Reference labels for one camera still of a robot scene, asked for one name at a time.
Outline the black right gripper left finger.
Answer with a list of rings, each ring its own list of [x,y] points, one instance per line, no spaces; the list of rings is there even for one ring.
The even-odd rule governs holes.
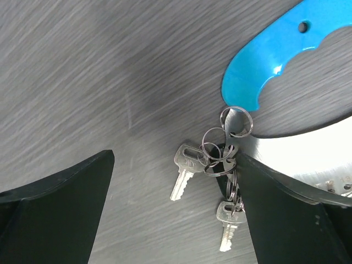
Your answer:
[[[1,193],[1,263],[88,263],[114,168],[112,150]]]

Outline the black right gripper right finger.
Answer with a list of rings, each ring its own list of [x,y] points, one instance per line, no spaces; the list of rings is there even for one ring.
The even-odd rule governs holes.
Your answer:
[[[351,263],[351,199],[239,153],[239,189],[258,263]]]

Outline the steel key organizer blue handle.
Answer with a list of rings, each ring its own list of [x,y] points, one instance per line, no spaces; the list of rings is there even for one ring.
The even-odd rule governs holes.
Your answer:
[[[240,117],[259,109],[264,86],[299,53],[315,50],[332,32],[351,25],[351,1],[302,1],[265,28],[231,60],[222,80],[225,148],[221,165],[247,154],[314,188],[351,197],[351,118],[287,136],[260,138]]]

